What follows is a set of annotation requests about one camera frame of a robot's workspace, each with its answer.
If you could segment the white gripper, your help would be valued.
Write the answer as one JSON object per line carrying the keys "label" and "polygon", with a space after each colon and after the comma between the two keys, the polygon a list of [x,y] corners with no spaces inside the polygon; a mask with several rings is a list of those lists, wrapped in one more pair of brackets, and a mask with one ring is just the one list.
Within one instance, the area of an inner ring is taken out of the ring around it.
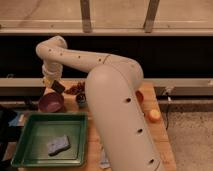
{"label": "white gripper", "polygon": [[53,80],[60,80],[62,77],[63,66],[53,66],[48,67],[47,65],[42,66],[42,73],[45,76],[43,78],[43,83],[46,88],[51,88],[53,85]]}

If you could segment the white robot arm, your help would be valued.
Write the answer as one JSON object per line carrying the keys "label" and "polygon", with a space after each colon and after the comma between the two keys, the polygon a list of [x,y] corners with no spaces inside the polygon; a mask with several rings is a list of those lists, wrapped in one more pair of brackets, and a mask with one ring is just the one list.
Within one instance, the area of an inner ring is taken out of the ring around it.
{"label": "white robot arm", "polygon": [[143,80],[140,64],[114,54],[69,50],[61,36],[36,46],[45,84],[68,66],[88,74],[85,94],[112,171],[165,171],[136,97]]}

